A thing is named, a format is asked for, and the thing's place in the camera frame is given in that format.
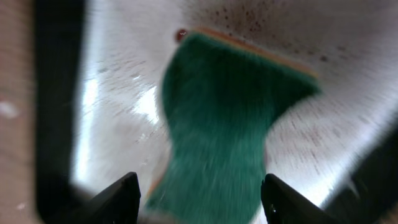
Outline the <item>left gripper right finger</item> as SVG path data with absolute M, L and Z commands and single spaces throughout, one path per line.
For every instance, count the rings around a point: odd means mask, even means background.
M 261 184 L 261 202 L 268 224 L 338 224 L 274 174 Z

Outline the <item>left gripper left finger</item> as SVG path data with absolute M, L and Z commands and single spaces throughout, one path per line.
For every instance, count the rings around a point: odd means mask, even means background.
M 67 216 L 70 224 L 136 224 L 141 191 L 129 172 Z

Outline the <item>green orange sponge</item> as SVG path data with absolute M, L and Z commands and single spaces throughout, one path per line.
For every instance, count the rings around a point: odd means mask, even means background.
M 269 130 L 318 91 L 301 65 L 212 30 L 191 31 L 165 71 L 171 155 L 146 208 L 179 223 L 251 222 Z

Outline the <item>rectangular black sponge tray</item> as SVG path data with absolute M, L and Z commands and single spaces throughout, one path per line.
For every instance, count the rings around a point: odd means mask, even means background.
M 314 69 L 322 93 L 266 141 L 266 170 L 342 223 L 396 223 L 396 1 L 37 1 L 36 204 L 45 223 L 170 156 L 161 79 L 209 27 Z

